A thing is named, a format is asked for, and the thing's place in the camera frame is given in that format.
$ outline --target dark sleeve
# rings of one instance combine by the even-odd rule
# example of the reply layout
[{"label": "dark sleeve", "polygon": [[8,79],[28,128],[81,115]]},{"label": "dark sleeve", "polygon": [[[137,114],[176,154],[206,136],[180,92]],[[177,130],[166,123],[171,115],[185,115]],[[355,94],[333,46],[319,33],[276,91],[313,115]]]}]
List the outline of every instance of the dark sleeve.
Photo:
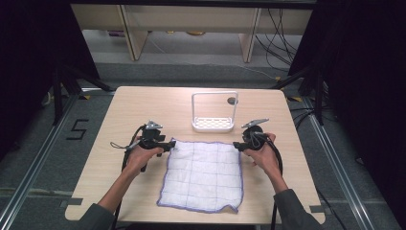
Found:
[{"label": "dark sleeve", "polygon": [[114,215],[97,204],[92,204],[78,223],[80,230],[107,230],[114,220]]},{"label": "dark sleeve", "polygon": [[274,195],[282,220],[283,230],[323,229],[322,225],[302,206],[291,189]]}]

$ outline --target desk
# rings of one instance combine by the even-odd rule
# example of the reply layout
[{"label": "desk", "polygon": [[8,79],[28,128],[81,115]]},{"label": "desk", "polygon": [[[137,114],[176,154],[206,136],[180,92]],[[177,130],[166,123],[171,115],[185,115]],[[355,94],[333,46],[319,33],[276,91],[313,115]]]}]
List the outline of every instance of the desk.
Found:
[{"label": "desk", "polygon": [[[127,145],[136,128],[152,120],[163,126],[162,134],[168,141],[241,142],[240,126],[247,122],[269,118],[260,126],[277,135],[275,145],[282,155],[284,178],[294,189],[304,208],[320,206],[302,146],[294,127],[284,94],[279,90],[233,89],[238,92],[235,127],[228,133],[198,133],[192,128],[192,93],[231,89],[176,88],[176,87],[120,87],[106,113],[94,146],[80,176],[73,198],[82,199],[81,205],[69,205],[65,216],[79,219],[92,203],[98,202],[120,174],[124,152],[113,149],[110,142]],[[231,106],[212,106],[214,111]],[[268,224],[273,208],[272,185],[259,167],[251,166],[250,157],[241,157],[244,198],[238,214],[224,210],[219,214],[203,214],[167,207],[156,201],[166,172],[168,154],[153,157],[147,171],[135,178],[124,196],[119,220],[184,223]],[[325,221],[324,213],[312,214]]]}]

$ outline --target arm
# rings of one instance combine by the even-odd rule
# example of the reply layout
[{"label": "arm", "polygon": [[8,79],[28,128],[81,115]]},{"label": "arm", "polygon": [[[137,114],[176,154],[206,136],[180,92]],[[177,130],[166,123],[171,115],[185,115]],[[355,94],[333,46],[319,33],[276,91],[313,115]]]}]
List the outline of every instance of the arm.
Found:
[{"label": "arm", "polygon": [[[275,140],[275,134],[266,134],[272,142]],[[254,159],[253,165],[258,165],[268,175],[276,193],[274,199],[280,211],[282,229],[322,229],[321,224],[305,211],[293,190],[287,187],[279,170],[275,152],[266,143],[262,149],[247,149],[244,154],[251,156]]]},{"label": "arm", "polygon": [[114,220],[114,212],[141,168],[162,148],[143,149],[136,146],[129,154],[127,165],[98,204],[92,204],[79,221],[79,229],[107,229]]}]

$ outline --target tabletop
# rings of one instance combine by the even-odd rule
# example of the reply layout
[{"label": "tabletop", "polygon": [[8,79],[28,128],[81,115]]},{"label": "tabletop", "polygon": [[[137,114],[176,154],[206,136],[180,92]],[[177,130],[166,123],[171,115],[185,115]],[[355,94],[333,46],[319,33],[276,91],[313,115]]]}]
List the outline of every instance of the tabletop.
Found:
[{"label": "tabletop", "polygon": [[[235,126],[229,132],[196,132],[192,127],[192,94],[195,92],[236,91],[238,93]],[[206,113],[223,116],[231,105],[217,100],[203,104]],[[313,179],[294,127],[284,94],[267,89],[218,89],[181,87],[119,87],[107,110],[101,129],[89,153],[80,176],[73,200],[80,205],[69,205],[65,216],[80,219],[92,203],[97,203],[121,172],[124,151],[114,149],[110,142],[128,145],[135,130],[149,120],[163,126],[166,141],[242,142],[242,125],[251,120],[269,118],[260,124],[266,132],[273,132],[283,161],[283,177],[293,189],[304,208],[320,207]],[[233,223],[269,224],[272,216],[272,185],[259,167],[252,167],[252,159],[241,156],[244,197],[239,212],[225,209],[218,214],[191,212],[170,207],[158,207],[156,201],[162,189],[167,169],[168,153],[149,160],[147,171],[137,176],[123,199],[119,220],[141,222]],[[311,213],[319,222],[324,213]]]}]

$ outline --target white towel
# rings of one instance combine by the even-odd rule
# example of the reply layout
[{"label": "white towel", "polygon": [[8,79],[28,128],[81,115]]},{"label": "white towel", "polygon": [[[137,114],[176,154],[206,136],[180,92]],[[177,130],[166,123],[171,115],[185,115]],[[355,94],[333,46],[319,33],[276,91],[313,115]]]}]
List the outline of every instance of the white towel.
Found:
[{"label": "white towel", "polygon": [[240,162],[233,145],[176,140],[158,206],[204,213],[228,206],[237,213],[243,197]]}]

